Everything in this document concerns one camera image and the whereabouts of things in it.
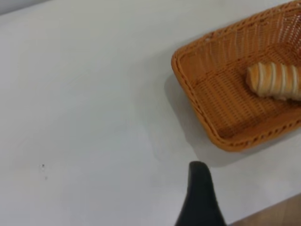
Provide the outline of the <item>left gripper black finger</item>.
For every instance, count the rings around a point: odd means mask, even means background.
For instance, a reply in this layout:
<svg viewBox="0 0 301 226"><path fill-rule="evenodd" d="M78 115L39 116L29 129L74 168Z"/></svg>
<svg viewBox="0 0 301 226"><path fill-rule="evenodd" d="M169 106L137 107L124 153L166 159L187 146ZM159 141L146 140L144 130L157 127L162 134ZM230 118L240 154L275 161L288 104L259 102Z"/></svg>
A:
<svg viewBox="0 0 301 226"><path fill-rule="evenodd" d="M177 226L225 226L208 166L200 161L189 164L188 188Z"/></svg>

